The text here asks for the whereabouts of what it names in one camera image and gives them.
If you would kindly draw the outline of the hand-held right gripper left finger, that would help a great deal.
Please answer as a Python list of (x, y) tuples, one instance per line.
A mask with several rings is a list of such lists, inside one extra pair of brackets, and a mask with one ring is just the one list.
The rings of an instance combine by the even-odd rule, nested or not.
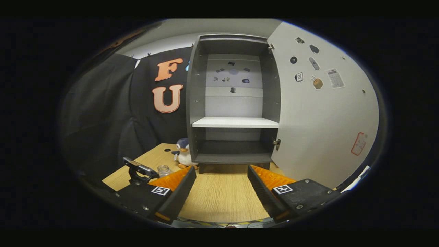
[(129, 185), (115, 192), (115, 204), (142, 219), (172, 224), (177, 220), (196, 180), (193, 167), (160, 177), (155, 171), (139, 176), (129, 170)]

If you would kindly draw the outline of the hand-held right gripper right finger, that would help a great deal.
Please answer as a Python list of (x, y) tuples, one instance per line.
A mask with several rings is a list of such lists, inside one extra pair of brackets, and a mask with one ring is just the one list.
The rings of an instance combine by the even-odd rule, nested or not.
[(295, 181), (270, 170), (248, 165), (247, 177), (265, 211), (275, 223), (305, 218), (341, 195), (314, 180)]

